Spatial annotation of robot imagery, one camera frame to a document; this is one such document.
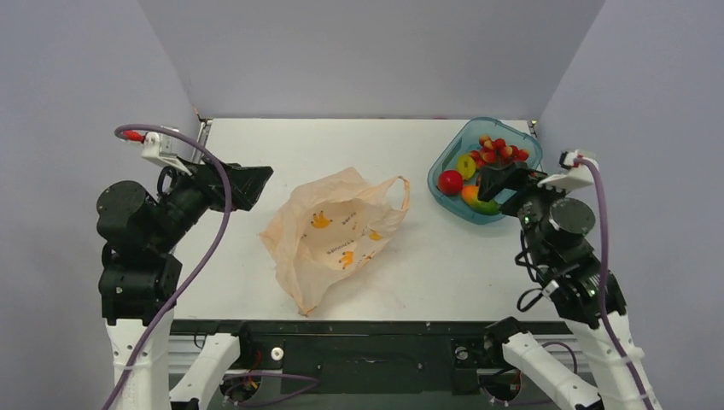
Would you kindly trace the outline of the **orange translucent plastic bag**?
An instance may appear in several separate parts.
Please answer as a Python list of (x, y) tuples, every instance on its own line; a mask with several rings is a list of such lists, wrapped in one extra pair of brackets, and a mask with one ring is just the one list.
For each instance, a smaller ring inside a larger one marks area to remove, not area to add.
[(309, 315), (333, 284), (380, 254), (410, 205), (408, 179), (373, 185), (353, 167), (294, 188), (260, 240), (298, 313)]

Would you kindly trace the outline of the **red fake grape bunch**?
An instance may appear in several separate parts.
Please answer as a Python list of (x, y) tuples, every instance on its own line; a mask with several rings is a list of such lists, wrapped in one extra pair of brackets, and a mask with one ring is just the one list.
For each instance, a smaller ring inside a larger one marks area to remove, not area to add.
[(483, 134), (478, 138), (479, 149), (468, 152), (478, 169), (485, 166), (503, 167), (512, 162), (526, 161), (530, 157), (527, 149), (508, 144), (503, 138), (492, 138)]

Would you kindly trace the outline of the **yellow green fake mango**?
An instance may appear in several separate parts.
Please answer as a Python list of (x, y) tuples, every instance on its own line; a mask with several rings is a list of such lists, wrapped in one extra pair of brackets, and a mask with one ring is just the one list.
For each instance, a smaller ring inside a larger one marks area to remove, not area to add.
[(495, 200), (481, 201), (478, 199), (479, 187), (477, 185), (465, 185), (460, 192), (464, 203), (478, 214), (497, 215), (499, 204)]

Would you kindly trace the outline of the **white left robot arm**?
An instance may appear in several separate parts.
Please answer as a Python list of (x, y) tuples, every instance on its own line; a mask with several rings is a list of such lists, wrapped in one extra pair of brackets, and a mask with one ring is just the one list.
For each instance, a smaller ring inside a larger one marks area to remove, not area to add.
[[(154, 198), (136, 181), (110, 185), (96, 201), (96, 229), (104, 239), (98, 290), (114, 354), (115, 386), (106, 409), (198, 409), (193, 397), (169, 397), (168, 341), (178, 298), (216, 252), (231, 213), (257, 203), (273, 170), (211, 161), (172, 167), (172, 182)], [(173, 255), (178, 243), (208, 211), (222, 214), (209, 249), (185, 281)]]

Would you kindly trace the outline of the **yellow fake fruit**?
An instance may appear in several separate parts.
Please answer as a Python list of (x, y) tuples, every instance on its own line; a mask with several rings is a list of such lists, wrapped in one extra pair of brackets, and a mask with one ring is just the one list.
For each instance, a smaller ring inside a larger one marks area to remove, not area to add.
[(455, 170), (460, 174), (463, 181), (469, 180), (477, 171), (476, 161), (469, 154), (462, 154), (457, 159)]

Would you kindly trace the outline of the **red fake apple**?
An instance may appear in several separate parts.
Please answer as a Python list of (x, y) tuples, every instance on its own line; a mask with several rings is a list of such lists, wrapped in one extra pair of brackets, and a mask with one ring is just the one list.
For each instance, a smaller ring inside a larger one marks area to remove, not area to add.
[(436, 181), (438, 191), (445, 196), (456, 196), (464, 188), (464, 178), (456, 170), (442, 172)]

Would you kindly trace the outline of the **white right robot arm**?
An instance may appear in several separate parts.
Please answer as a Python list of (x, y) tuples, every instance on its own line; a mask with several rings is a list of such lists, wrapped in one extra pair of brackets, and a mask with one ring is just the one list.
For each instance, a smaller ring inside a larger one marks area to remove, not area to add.
[(558, 174), (517, 161), (484, 167), (478, 196), (512, 196), (500, 208), (519, 220), (523, 241), (515, 262), (533, 275), (575, 336), (594, 381), (585, 382), (512, 317), (488, 326), (483, 357), (526, 374), (561, 409), (658, 409), (661, 404), (632, 339), (627, 304), (609, 268), (609, 215), (595, 161), (576, 157)]

